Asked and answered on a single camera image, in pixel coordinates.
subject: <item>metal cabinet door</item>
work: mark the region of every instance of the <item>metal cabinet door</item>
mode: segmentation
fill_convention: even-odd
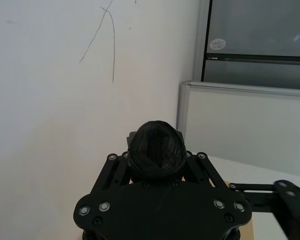
[[[213,0],[207,53],[300,56],[300,0]]]
[[[300,89],[300,65],[207,60],[204,81]]]

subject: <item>black linkage arm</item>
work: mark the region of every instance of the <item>black linkage arm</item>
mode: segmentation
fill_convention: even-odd
[[[286,180],[274,184],[231,183],[230,189],[241,193],[253,212],[273,213],[290,240],[300,240],[300,187]]]

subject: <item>white table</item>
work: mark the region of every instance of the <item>white table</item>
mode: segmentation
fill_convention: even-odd
[[[300,176],[281,173],[257,166],[237,163],[210,156],[212,164],[221,177],[229,182],[246,184],[272,184],[277,180],[288,180],[300,187]],[[253,213],[255,240],[284,240],[283,231],[270,213]]]

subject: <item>screw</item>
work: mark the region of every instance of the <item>screw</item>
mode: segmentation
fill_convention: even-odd
[[[224,214],[224,219],[225,219],[225,221],[227,221],[228,223],[229,223],[229,222],[232,223],[232,222],[234,221],[234,217],[233,217],[231,214],[229,214],[229,213]]]
[[[289,196],[291,196],[291,197],[293,197],[293,196],[295,197],[295,193],[292,192],[292,191],[287,191],[286,194],[289,195]]]
[[[95,225],[95,226],[101,225],[101,224],[102,224],[102,218],[101,218],[100,216],[95,217],[95,218],[93,219],[92,224]]]
[[[202,154],[200,153],[198,156],[199,156],[199,158],[201,158],[201,159],[206,158],[206,156],[205,156],[203,153],[202,153]]]
[[[235,209],[236,210],[239,210],[240,212],[242,211],[242,212],[244,212],[245,211],[245,207],[241,204],[241,203],[237,203],[237,202],[235,202],[234,203],[234,207],[235,207]]]
[[[79,210],[79,215],[84,216],[90,212],[90,208],[88,206],[83,206]]]
[[[146,189],[147,189],[148,187],[150,187],[150,184],[149,184],[148,182],[144,182],[142,185],[143,185],[143,187],[146,188]]]
[[[175,187],[175,188],[176,188],[178,185],[179,185],[179,184],[178,184],[177,181],[173,181],[173,182],[172,182],[172,187]]]
[[[279,185],[281,185],[282,187],[287,187],[288,186],[285,182],[279,182]]]
[[[108,211],[109,208],[110,208],[110,203],[107,201],[106,202],[104,201],[104,202],[100,203],[100,205],[99,205],[99,210],[102,212]]]
[[[218,209],[223,209],[224,208],[224,203],[220,200],[214,200],[214,206],[216,206]]]
[[[109,156],[109,159],[110,159],[110,160],[115,160],[115,159],[116,159],[116,155],[110,155],[110,156]]]

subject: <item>white wall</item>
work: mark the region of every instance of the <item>white wall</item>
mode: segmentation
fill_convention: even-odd
[[[0,240],[80,239],[72,213],[107,154],[149,120],[175,126],[198,0],[0,0]]]

